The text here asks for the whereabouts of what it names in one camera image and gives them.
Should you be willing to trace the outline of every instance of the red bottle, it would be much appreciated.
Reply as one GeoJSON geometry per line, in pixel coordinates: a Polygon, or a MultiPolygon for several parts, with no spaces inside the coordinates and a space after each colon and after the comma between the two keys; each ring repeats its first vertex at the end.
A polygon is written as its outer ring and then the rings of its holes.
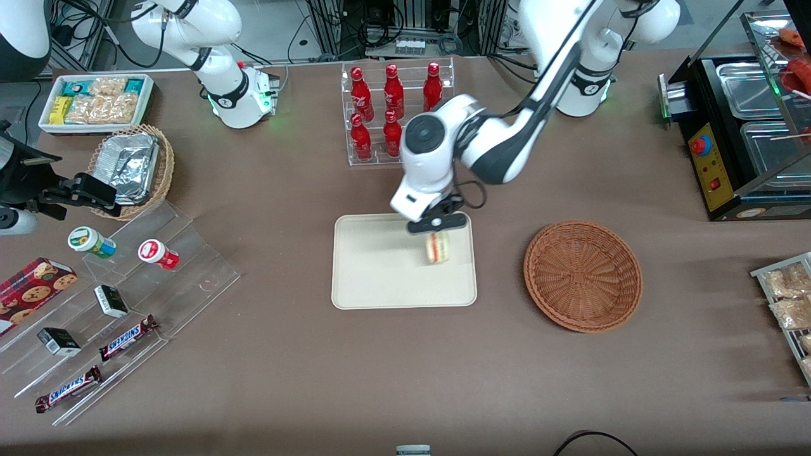
{"type": "Polygon", "coordinates": [[[423,112],[430,111],[442,100],[442,80],[440,80],[440,64],[428,63],[428,77],[423,85],[423,112]]]}
{"type": "Polygon", "coordinates": [[[369,136],[369,130],[363,125],[363,119],[360,114],[354,113],[350,116],[350,122],[352,122],[352,130],[350,130],[352,147],[358,154],[358,160],[371,160],[371,136],[369,136]]]}
{"type": "Polygon", "coordinates": [[[383,87],[386,109],[393,110],[397,118],[406,115],[406,102],[403,97],[403,83],[397,77],[397,65],[386,65],[386,85],[383,87]]]}
{"type": "Polygon", "coordinates": [[[391,158],[400,156],[400,137],[403,129],[397,123],[397,113],[394,110],[386,111],[386,125],[383,127],[383,136],[386,137],[386,153],[391,158]]]}
{"type": "Polygon", "coordinates": [[[375,110],[371,107],[371,91],[369,85],[363,80],[363,71],[358,67],[353,67],[350,75],[352,76],[352,104],[355,112],[362,115],[365,122],[371,122],[375,118],[375,110]]]}

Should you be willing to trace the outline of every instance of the aluminum foil container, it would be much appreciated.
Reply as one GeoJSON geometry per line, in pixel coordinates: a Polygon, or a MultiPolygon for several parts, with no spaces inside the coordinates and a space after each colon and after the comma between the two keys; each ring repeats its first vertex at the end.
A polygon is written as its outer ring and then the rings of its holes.
{"type": "Polygon", "coordinates": [[[115,187],[115,202],[139,205],[149,199],[160,141],[148,133],[112,136],[101,144],[93,177],[115,187]]]}

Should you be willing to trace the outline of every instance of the wicker basket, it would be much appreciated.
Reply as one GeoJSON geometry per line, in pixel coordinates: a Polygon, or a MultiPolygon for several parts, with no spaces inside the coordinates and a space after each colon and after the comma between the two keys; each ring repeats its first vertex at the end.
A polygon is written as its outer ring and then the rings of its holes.
{"type": "MultiPolygon", "coordinates": [[[[158,151],[158,162],[155,168],[155,177],[152,179],[152,188],[150,189],[149,200],[140,206],[122,206],[121,215],[118,217],[112,217],[98,209],[90,209],[93,211],[93,213],[100,217],[113,218],[114,220],[127,222],[133,219],[139,213],[142,213],[148,207],[155,204],[157,201],[163,200],[166,197],[166,194],[169,193],[169,186],[172,184],[172,173],[174,172],[174,152],[172,151],[172,144],[169,144],[166,136],[164,136],[160,130],[152,127],[151,125],[142,124],[138,127],[116,131],[111,136],[134,135],[135,133],[149,133],[154,135],[161,142],[161,148],[158,151]]],[[[88,166],[89,174],[92,174],[93,169],[96,168],[96,160],[99,157],[100,151],[101,144],[99,144],[99,146],[96,148],[96,152],[90,159],[90,166],[88,166]]]]}
{"type": "Polygon", "coordinates": [[[628,244],[583,220],[555,223],[535,235],[524,256],[524,280],[543,313],[582,333],[622,325],[642,298],[642,272],[628,244]]]}

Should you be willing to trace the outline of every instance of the snack box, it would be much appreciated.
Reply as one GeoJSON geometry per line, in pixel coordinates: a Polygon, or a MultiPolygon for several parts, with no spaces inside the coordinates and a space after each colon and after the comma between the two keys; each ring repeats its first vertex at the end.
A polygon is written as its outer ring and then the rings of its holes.
{"type": "Polygon", "coordinates": [[[68,135],[105,135],[112,131],[121,131],[127,128],[139,126],[147,113],[149,106],[149,98],[152,95],[152,78],[144,73],[90,73],[90,74],[74,74],[59,76],[54,81],[54,86],[51,88],[48,95],[48,101],[45,103],[45,108],[42,110],[40,116],[39,126],[42,131],[46,131],[55,136],[68,136],[68,135]],[[93,125],[81,124],[53,124],[50,123],[49,117],[51,110],[54,108],[54,102],[57,97],[61,97],[65,85],[77,80],[92,80],[97,77],[105,78],[128,78],[131,80],[143,80],[144,85],[141,86],[141,91],[138,95],[138,104],[135,105],[135,114],[132,116],[132,121],[129,123],[98,123],[93,125]]]}
{"type": "Polygon", "coordinates": [[[37,258],[0,283],[0,336],[22,323],[76,280],[73,269],[53,260],[37,258]]]}

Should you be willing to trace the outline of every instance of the beige tray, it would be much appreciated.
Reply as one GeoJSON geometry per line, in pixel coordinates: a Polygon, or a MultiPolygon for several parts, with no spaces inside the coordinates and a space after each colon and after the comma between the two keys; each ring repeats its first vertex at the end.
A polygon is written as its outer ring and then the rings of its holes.
{"type": "Polygon", "coordinates": [[[345,215],[335,222],[333,304],[347,309],[469,306],[476,300],[473,232],[448,231],[448,261],[428,263],[424,234],[399,214],[345,215]]]}

